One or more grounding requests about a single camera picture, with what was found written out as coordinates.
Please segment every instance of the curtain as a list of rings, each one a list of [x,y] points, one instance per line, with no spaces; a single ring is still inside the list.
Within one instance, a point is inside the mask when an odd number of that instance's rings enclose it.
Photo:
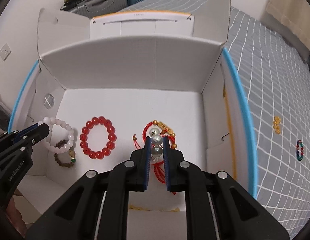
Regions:
[[[310,50],[310,5],[306,0],[269,0],[266,11]]]

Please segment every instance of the electrical outlet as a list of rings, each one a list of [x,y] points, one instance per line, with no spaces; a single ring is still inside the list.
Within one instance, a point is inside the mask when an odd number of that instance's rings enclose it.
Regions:
[[[6,43],[4,46],[2,46],[2,49],[0,50],[0,57],[2,58],[3,61],[5,61],[10,53],[11,50]]]

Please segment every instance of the bed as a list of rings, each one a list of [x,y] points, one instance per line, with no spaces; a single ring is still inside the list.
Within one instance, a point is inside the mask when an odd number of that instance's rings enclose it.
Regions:
[[[207,0],[145,0],[123,11],[194,12]],[[226,43],[254,121],[257,142],[257,200],[291,239],[310,218],[310,73],[283,37],[232,7]],[[281,118],[281,133],[273,118]],[[296,142],[304,158],[296,159]]]

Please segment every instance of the red bead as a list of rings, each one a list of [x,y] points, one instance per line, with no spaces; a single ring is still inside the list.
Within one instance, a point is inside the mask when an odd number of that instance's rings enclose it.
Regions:
[[[110,155],[110,149],[108,149],[108,148],[103,148],[103,149],[101,150],[101,153],[102,153],[103,155],[105,155],[105,156],[109,156],[109,155]]]
[[[99,120],[98,120],[97,117],[93,117],[93,118],[91,119],[91,121],[92,121],[92,123],[93,123],[94,125],[99,124]]]
[[[90,152],[89,157],[92,159],[96,159],[96,152]]]
[[[89,129],[85,126],[82,128],[82,133],[83,134],[89,134]]]
[[[107,142],[106,146],[108,149],[113,150],[115,148],[115,143],[113,142]]]
[[[107,132],[108,133],[115,133],[115,127],[113,127],[112,125],[111,126],[109,126],[109,127],[107,127]]]
[[[112,125],[112,122],[109,119],[107,119],[107,120],[105,120],[104,124],[106,127],[110,127]]]
[[[99,121],[100,124],[105,124],[106,119],[105,119],[105,117],[100,116],[100,117],[98,118],[98,121]]]
[[[96,152],[96,157],[97,157],[97,159],[101,160],[102,158],[104,158],[104,155],[102,152],[98,151],[98,152]]]
[[[86,127],[87,127],[88,129],[91,129],[91,128],[94,127],[94,124],[93,124],[91,121],[87,121],[87,122],[86,122]]]
[[[84,152],[86,155],[89,155],[90,152],[91,152],[91,149],[88,148],[88,147],[86,147],[86,148],[84,148],[83,152]]]
[[[87,148],[88,147],[88,143],[87,142],[80,142],[80,147]]]
[[[87,141],[87,135],[86,134],[81,134],[80,136],[79,136],[79,139],[81,140],[81,141],[83,141],[83,142],[85,142],[85,141]]]
[[[108,135],[108,140],[110,140],[111,142],[116,141],[116,139],[117,139],[117,137],[116,137],[116,135],[114,133],[110,133]]]

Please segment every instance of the white bead bracelet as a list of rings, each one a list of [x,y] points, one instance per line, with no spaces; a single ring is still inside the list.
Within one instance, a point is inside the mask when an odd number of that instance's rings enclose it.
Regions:
[[[70,127],[70,125],[63,120],[55,119],[54,117],[48,117],[48,116],[46,116],[43,121],[39,121],[38,126],[43,124],[43,123],[45,123],[47,125],[50,125],[50,124],[60,125],[61,128],[64,128],[68,131],[68,140],[69,140],[67,142],[67,144],[65,144],[63,147],[58,148],[58,147],[55,147],[54,145],[51,145],[49,142],[46,141],[46,138],[44,138],[45,147],[49,151],[54,152],[56,154],[60,154],[60,153],[64,153],[64,152],[69,151],[69,148],[72,147],[73,143],[74,143],[74,130]]]

